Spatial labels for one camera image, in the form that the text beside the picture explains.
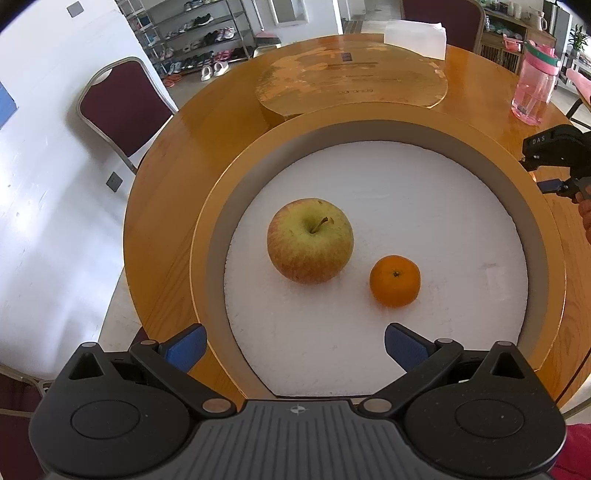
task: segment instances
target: white tissue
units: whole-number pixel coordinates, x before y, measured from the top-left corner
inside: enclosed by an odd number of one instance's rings
[[[445,60],[447,35],[440,24],[392,20],[387,23],[384,43],[412,50],[424,57]]]

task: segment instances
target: apple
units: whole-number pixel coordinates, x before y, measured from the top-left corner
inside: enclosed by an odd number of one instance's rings
[[[267,230],[267,251],[275,268],[298,283],[316,284],[338,274],[353,253],[353,229],[345,214],[321,199],[300,199],[282,207]]]

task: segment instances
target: white foam board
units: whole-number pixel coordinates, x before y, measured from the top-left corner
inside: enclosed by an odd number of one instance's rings
[[[341,208],[355,236],[345,269],[315,286],[284,278],[267,254],[273,215],[306,197]],[[386,255],[419,266],[407,307],[371,295],[369,272]],[[527,269],[513,220],[468,170],[414,145],[355,142],[298,160],[261,190],[232,237],[225,296],[236,341],[274,394],[357,396],[404,373],[384,348],[391,322],[467,349],[516,342]]]

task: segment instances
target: pink water bottle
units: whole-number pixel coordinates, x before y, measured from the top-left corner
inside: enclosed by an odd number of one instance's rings
[[[525,44],[525,58],[511,110],[528,125],[539,125],[546,112],[550,95],[560,71],[560,61],[548,45]]]

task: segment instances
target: white kettle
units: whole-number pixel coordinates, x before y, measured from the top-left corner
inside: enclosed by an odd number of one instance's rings
[[[546,28],[548,28],[548,22],[544,18],[544,12],[532,9],[530,25],[534,27],[536,30],[546,30]]]

